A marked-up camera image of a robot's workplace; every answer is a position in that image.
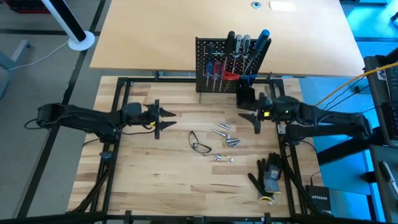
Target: pegboard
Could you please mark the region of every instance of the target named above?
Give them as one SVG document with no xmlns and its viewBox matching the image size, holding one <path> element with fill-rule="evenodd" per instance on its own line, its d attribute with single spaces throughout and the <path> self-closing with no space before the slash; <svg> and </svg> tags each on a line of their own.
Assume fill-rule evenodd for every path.
<svg viewBox="0 0 398 224">
<path fill-rule="evenodd" d="M 221 83 L 221 75 L 218 75 L 218 79 L 215 85 L 215 91 L 213 91 L 213 83 L 214 79 L 212 79 L 212 75 L 209 78 L 208 85 L 206 86 L 206 65 L 209 62 L 209 55 L 207 54 L 207 46 L 212 43 L 215 45 L 215 52 L 211 56 L 211 61 L 219 60 L 220 62 L 225 61 L 225 53 L 224 53 L 224 45 L 226 39 L 204 39 L 204 38 L 196 38 L 196 91 L 197 93 L 236 93 L 237 86 L 246 87 L 247 82 L 244 80 L 236 80 L 236 81 L 222 81 L 222 87 L 220 90 Z M 245 66 L 249 63 L 254 50 L 254 45 L 256 43 L 256 39 L 251 40 L 250 48 L 249 48 L 249 57 L 246 59 Z M 263 51 L 259 54 L 258 58 L 254 59 L 248 68 L 246 75 L 257 75 L 260 69 L 261 63 L 264 60 L 264 56 L 267 53 L 267 50 L 271 44 L 271 39 L 268 39 L 266 46 Z M 239 57 L 235 62 L 234 73 L 238 74 L 240 77 L 243 73 L 243 57 L 242 57 L 243 46 L 241 46 L 239 50 Z M 234 57 L 233 54 L 228 56 L 226 71 L 232 72 L 233 70 Z"/>
</svg>

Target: white lamp base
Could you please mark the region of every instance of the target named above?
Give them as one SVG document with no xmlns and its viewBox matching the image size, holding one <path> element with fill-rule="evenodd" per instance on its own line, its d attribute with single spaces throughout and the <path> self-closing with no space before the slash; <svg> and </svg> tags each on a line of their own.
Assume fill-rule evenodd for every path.
<svg viewBox="0 0 398 224">
<path fill-rule="evenodd" d="M 85 31 L 86 39 L 80 43 L 76 43 L 73 40 L 69 39 L 68 45 L 72 50 L 82 51 L 89 49 L 95 42 L 95 36 L 90 31 Z"/>
</svg>

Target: wooden tabletop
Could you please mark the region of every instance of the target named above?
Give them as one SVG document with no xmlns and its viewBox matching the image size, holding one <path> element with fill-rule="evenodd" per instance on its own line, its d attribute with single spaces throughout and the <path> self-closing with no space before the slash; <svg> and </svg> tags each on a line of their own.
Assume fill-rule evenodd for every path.
<svg viewBox="0 0 398 224">
<path fill-rule="evenodd" d="M 96 98 L 95 110 L 109 111 L 113 100 L 117 77 L 103 77 Z M 255 85 L 257 94 L 264 85 Z M 287 95 L 301 99 L 299 82 L 285 81 Z M 269 205 L 257 199 L 257 190 L 248 179 L 252 172 L 257 176 L 256 161 L 268 158 L 270 152 L 279 152 L 275 123 L 262 123 L 261 134 L 254 134 L 253 126 L 240 118 L 235 96 L 222 93 L 196 93 L 194 83 L 139 83 L 129 92 L 129 102 L 160 104 L 175 113 L 177 121 L 155 140 L 153 134 L 122 136 L 109 204 L 110 214 L 124 214 L 131 210 L 135 215 L 206 215 L 229 217 L 262 217 L 270 212 L 273 217 L 288 217 L 284 178 L 279 180 L 281 194 L 275 196 L 277 204 Z M 228 123 L 233 129 L 232 138 L 239 138 L 241 145 L 228 147 L 225 138 L 213 129 Z M 127 133 L 145 131 L 142 127 L 126 127 Z M 188 143 L 188 133 L 194 131 L 202 144 L 213 150 L 203 156 Z M 87 135 L 86 141 L 96 138 Z M 99 153 L 103 145 L 93 142 L 83 148 L 76 180 L 68 209 L 75 208 L 95 183 Z M 306 144 L 297 147 L 303 184 L 309 184 L 310 176 L 319 171 L 315 151 Z M 215 155 L 221 161 L 215 161 Z M 314 183 L 322 185 L 319 174 Z M 295 207 L 299 212 L 297 191 L 293 186 Z M 100 209 L 103 191 L 99 197 Z"/>
<path fill-rule="evenodd" d="M 339 0 L 113 0 L 91 68 L 195 71 L 195 37 L 226 38 L 229 31 L 272 44 L 259 73 L 352 77 L 364 62 Z"/>
</svg>

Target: black glove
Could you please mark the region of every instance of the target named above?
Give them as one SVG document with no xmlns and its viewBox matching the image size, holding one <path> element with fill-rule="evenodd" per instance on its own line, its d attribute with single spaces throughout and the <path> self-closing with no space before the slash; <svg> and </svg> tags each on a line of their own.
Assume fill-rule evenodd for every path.
<svg viewBox="0 0 398 224">
<path fill-rule="evenodd" d="M 257 168 L 259 169 L 258 179 L 256 180 L 256 178 L 254 177 L 253 174 L 248 174 L 248 177 L 249 177 L 250 181 L 254 184 L 254 186 L 257 188 L 257 190 L 259 191 L 259 200 L 268 200 L 271 203 L 275 203 L 274 194 L 265 191 L 265 187 L 264 187 L 264 169 L 266 168 L 265 164 L 264 164 L 264 168 L 263 168 L 261 161 L 258 160 Z"/>
<path fill-rule="evenodd" d="M 276 153 L 270 153 L 268 157 L 268 162 L 262 159 L 261 166 L 264 169 L 264 186 L 266 192 L 280 194 L 278 180 L 282 173 L 282 159 L 280 155 Z"/>
</svg>

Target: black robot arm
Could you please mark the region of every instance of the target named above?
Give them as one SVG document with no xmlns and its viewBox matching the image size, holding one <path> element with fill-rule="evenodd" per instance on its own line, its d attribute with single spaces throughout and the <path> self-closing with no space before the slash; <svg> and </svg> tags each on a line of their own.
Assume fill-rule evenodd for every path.
<svg viewBox="0 0 398 224">
<path fill-rule="evenodd" d="M 103 143 L 115 143 L 125 126 L 141 125 L 153 129 L 155 139 L 160 132 L 175 124 L 175 121 L 160 121 L 160 118 L 175 116 L 159 106 L 159 100 L 153 105 L 145 105 L 148 110 L 142 112 L 140 103 L 129 103 L 121 110 L 102 112 L 73 105 L 52 103 L 38 108 L 36 123 L 41 128 L 65 126 L 94 133 Z"/>
<path fill-rule="evenodd" d="M 239 115 L 252 122 L 256 134 L 261 131 L 261 121 L 285 122 L 278 126 L 278 132 L 285 134 L 289 144 L 298 144 L 305 137 L 336 134 L 367 139 L 372 133 L 369 121 L 361 113 L 325 111 L 291 96 L 281 96 L 271 102 L 260 94 L 257 107 L 257 115 Z"/>
</svg>

